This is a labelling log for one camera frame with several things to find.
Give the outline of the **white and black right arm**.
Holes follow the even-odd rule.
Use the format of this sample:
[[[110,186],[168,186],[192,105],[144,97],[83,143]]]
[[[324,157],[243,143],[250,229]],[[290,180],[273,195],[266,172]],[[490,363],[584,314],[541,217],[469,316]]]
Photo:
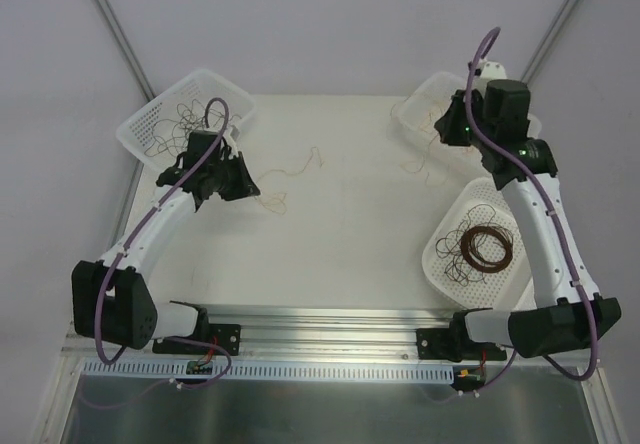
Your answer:
[[[448,343],[469,359],[485,343],[524,358],[591,349],[621,318],[619,302],[593,281],[563,211],[558,169],[549,145],[529,130],[526,84],[491,80],[484,91],[459,89],[435,128],[443,144],[475,147],[514,216],[532,273],[536,306],[526,311],[455,313]]]

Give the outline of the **dark cable pulled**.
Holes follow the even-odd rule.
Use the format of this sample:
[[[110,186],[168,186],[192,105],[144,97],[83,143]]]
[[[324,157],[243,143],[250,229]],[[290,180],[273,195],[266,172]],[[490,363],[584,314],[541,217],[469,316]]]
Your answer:
[[[144,155],[151,158],[175,158],[186,150],[193,131],[218,131],[224,121],[224,109],[215,103],[208,113],[206,105],[198,99],[178,103],[172,117],[159,119],[153,126],[151,141]]]

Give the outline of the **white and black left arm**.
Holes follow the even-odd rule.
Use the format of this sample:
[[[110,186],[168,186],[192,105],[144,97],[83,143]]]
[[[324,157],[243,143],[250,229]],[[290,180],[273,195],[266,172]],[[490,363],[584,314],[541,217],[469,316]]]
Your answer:
[[[149,207],[138,224],[94,262],[80,261],[71,274],[75,332],[97,345],[140,350],[149,342],[175,338],[189,353],[210,341],[200,305],[159,302],[148,284],[176,231],[217,195],[224,201],[258,196],[234,139],[195,131],[172,166],[159,174]]]

